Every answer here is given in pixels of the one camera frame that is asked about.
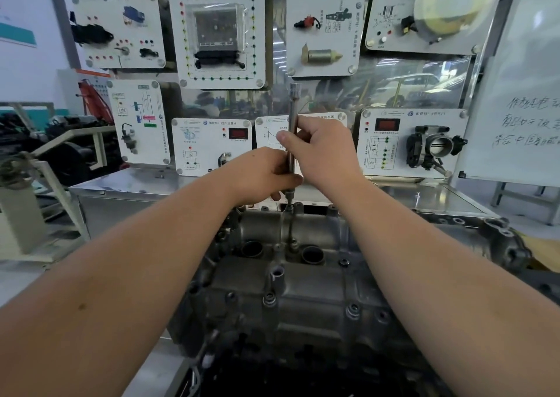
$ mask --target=forearm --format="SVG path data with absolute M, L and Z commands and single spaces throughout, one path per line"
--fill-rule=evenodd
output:
M 218 174 L 83 246 L 1 309 L 0 394 L 47 383 L 52 395 L 122 393 L 234 205 Z
M 327 196 L 399 320 L 455 393 L 560 393 L 550 380 L 560 363 L 550 351 L 560 346 L 553 303 L 365 180 Z

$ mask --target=red digital display screen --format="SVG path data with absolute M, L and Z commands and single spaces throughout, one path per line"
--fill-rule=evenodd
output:
M 400 118 L 378 118 L 375 120 L 375 131 L 377 132 L 398 132 Z
M 230 139 L 249 139 L 249 129 L 234 129 L 232 127 L 229 128 L 230 131 Z

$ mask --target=engine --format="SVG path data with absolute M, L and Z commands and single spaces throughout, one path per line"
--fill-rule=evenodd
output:
M 379 360 L 430 372 L 338 210 L 236 209 L 210 245 L 168 330 L 186 357 L 379 375 Z M 516 273 L 531 258 L 505 219 L 418 214 Z

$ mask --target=person's left hand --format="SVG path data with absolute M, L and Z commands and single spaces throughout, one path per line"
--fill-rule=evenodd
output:
M 259 148 L 247 152 L 214 170 L 213 174 L 231 191 L 236 206 L 256 204 L 272 197 L 280 200 L 280 191 L 302 184 L 299 174 L 288 174 L 287 153 L 279 149 Z

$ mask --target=white car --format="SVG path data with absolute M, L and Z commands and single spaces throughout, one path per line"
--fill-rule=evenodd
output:
M 425 92 L 439 84 L 436 75 L 429 73 L 409 74 L 383 80 L 371 97 L 372 103 L 385 103 L 388 107 L 400 107 L 411 93 Z

